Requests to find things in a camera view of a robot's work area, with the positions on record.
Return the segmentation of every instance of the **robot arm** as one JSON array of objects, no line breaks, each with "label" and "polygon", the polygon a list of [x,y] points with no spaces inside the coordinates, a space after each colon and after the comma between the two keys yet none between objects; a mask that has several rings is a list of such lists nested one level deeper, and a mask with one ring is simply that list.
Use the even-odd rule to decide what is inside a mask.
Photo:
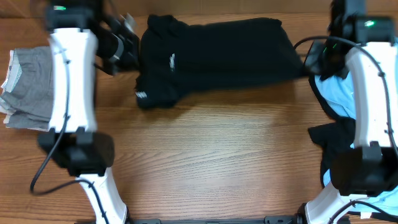
[{"label": "robot arm", "polygon": [[326,70],[338,67],[340,61],[331,59],[337,56],[345,59],[345,66],[353,77],[355,149],[333,161],[331,182],[300,211],[307,223],[330,223],[331,219],[336,223],[352,208],[347,205],[353,201],[377,197],[398,185],[398,152],[394,140],[398,137],[394,132],[398,129],[394,25],[387,17],[365,16],[364,5],[364,1],[333,1],[330,33],[358,43],[376,59],[384,74],[357,48],[335,40],[326,42],[326,47],[334,50],[321,56],[323,75],[329,76]]},{"label": "robot arm", "polygon": [[[139,38],[133,33],[132,18],[118,21],[105,16],[102,0],[49,3],[46,28],[50,32],[55,91],[49,132],[39,136],[39,145],[76,180],[92,183],[80,182],[97,224],[130,223],[127,206],[113,179],[113,140],[96,132],[94,95],[96,55],[103,60],[102,70],[110,75],[138,68]],[[102,28],[101,21],[111,30]]]}]

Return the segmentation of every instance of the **table surface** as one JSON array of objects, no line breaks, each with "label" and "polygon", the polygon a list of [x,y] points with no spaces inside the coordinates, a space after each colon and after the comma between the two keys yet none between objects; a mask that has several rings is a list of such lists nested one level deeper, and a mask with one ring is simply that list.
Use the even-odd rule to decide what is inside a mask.
[{"label": "table surface", "polygon": [[[328,14],[176,16],[188,24],[253,17],[280,19],[293,43],[326,34],[329,24]],[[146,19],[136,18],[139,36]],[[2,82],[10,50],[48,43],[33,19],[0,19],[0,30]],[[308,47],[298,51],[304,54]],[[137,76],[99,73],[96,109],[99,130],[114,138],[114,178],[133,218],[290,215],[320,193],[322,150],[311,142],[307,128],[333,121],[322,111],[306,78],[266,88],[192,94],[172,109],[142,111],[134,92]],[[79,185],[43,197],[29,194],[45,157],[37,146],[38,133],[0,125],[0,223],[94,219]],[[37,189],[71,179],[50,162]]]}]

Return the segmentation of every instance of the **light blue shirt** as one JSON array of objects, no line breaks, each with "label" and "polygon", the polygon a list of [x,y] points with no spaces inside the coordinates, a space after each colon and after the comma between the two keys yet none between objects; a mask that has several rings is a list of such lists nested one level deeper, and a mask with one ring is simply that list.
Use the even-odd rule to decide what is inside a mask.
[{"label": "light blue shirt", "polygon": [[[396,60],[396,76],[398,75],[398,60]],[[356,119],[354,86],[351,72],[344,80],[340,77],[330,77],[325,81],[320,80],[320,76],[315,76],[315,84],[322,97],[329,106],[340,116]],[[323,176],[323,183],[330,182],[330,170]],[[370,198],[367,202],[383,209],[391,215],[398,215],[398,187],[391,192],[383,192],[378,197]],[[352,212],[377,212],[365,205],[356,205]]]}]

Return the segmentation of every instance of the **folded black shirt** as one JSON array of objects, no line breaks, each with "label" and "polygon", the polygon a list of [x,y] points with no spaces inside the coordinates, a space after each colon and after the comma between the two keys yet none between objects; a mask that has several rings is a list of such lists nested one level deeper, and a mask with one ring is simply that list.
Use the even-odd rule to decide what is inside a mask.
[{"label": "folded black shirt", "polygon": [[149,16],[141,40],[137,102],[171,107],[193,91],[264,86],[303,75],[303,64],[277,19],[188,26]]}]

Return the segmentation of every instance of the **black cable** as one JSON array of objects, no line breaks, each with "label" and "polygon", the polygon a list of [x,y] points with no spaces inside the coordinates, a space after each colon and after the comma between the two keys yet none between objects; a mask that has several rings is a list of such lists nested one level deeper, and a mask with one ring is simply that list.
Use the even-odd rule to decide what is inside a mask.
[{"label": "black cable", "polygon": [[106,73],[106,72],[105,72],[105,68],[102,67],[102,66],[99,66],[97,63],[94,63],[94,67],[97,68],[98,70],[100,70],[100,71]]},{"label": "black cable", "polygon": [[297,42],[294,45],[294,49],[296,49],[300,44],[309,41],[309,40],[335,40],[338,42],[342,42],[344,44],[348,44],[352,47],[357,48],[358,50],[360,50],[363,54],[365,54],[370,61],[372,61],[372,63],[374,64],[374,66],[376,66],[376,68],[379,70],[379,76],[382,78],[382,82],[384,85],[384,92],[386,94],[386,108],[387,108],[387,128],[388,130],[386,130],[386,133],[389,136],[390,142],[392,144],[392,147],[394,148],[394,153],[396,155],[396,158],[398,159],[398,148],[397,148],[397,144],[395,142],[393,133],[394,130],[392,129],[392,121],[391,121],[391,107],[390,107],[390,96],[389,96],[389,91],[388,91],[388,86],[387,86],[387,81],[386,81],[386,74],[382,71],[379,63],[377,62],[377,60],[365,49],[363,49],[361,46],[357,45],[355,42],[352,42],[350,40],[341,38],[341,37],[334,37],[334,36],[314,36],[314,37],[307,37],[304,38],[302,40],[300,40],[299,42]]},{"label": "black cable", "polygon": [[305,56],[304,65],[305,65],[305,62],[306,62],[307,59],[308,59],[308,56],[310,56],[310,53],[311,53],[311,50],[312,50],[312,46],[313,46],[314,43],[315,43],[315,41],[313,41],[313,42],[311,43],[311,46],[310,46],[310,48],[309,48],[309,50],[308,50],[308,53],[307,53],[307,56]]},{"label": "black cable", "polygon": [[98,203],[98,206],[99,206],[99,210],[101,211],[101,214],[102,214],[102,217],[105,220],[105,223],[109,224],[109,220],[108,220],[108,218],[106,216],[106,213],[104,211],[104,208],[102,206],[102,203],[101,203],[101,200],[100,200],[100,196],[98,195],[98,192],[96,191],[96,189],[94,187],[94,183],[91,183],[90,181],[88,181],[86,179],[69,181],[69,182],[67,182],[65,184],[59,185],[58,187],[54,187],[54,188],[52,188],[50,190],[46,190],[46,191],[43,191],[43,192],[35,192],[34,191],[34,187],[35,187],[35,184],[36,184],[37,180],[39,179],[40,175],[42,174],[45,166],[49,163],[49,160],[51,159],[52,154],[55,152],[55,150],[58,149],[60,141],[62,140],[62,136],[65,134],[65,130],[67,128],[68,120],[70,118],[70,116],[68,115],[69,114],[69,99],[70,99],[70,71],[69,71],[70,60],[67,59],[67,56],[65,55],[65,50],[63,49],[61,44],[56,39],[50,37],[49,40],[52,41],[53,44],[57,45],[57,47],[59,48],[60,53],[62,55],[63,62],[65,64],[65,72],[66,72],[66,76],[67,76],[67,99],[66,99],[65,114],[64,114],[64,118],[65,119],[63,120],[62,129],[60,131],[60,134],[59,134],[57,140],[55,141],[55,144],[54,144],[53,148],[50,150],[49,154],[47,155],[47,157],[43,161],[42,165],[40,166],[40,168],[36,172],[36,175],[32,179],[32,182],[30,183],[30,192],[33,195],[46,195],[46,194],[50,194],[52,192],[55,192],[57,190],[60,190],[60,189],[62,189],[64,187],[67,187],[67,186],[72,185],[72,184],[77,184],[77,183],[80,183],[80,182],[87,183],[89,188],[91,188],[93,190],[94,194],[95,194],[95,197],[96,197],[96,200],[97,200],[97,203]]},{"label": "black cable", "polygon": [[339,209],[329,220],[328,224],[333,224],[333,222],[335,221],[335,219],[341,214],[343,213],[347,208],[356,205],[356,204],[361,204],[361,205],[365,205],[368,206],[370,208],[375,209],[376,211],[384,214],[385,216],[388,216],[389,218],[391,218],[392,220],[394,220],[394,222],[398,222],[398,218],[394,215],[391,215],[389,213],[387,213],[384,210],[381,210],[380,208],[377,208],[376,206],[372,205],[371,203],[367,203],[367,202],[362,202],[362,201],[358,201],[358,200],[353,200],[350,201],[348,204],[344,205],[341,209]]}]

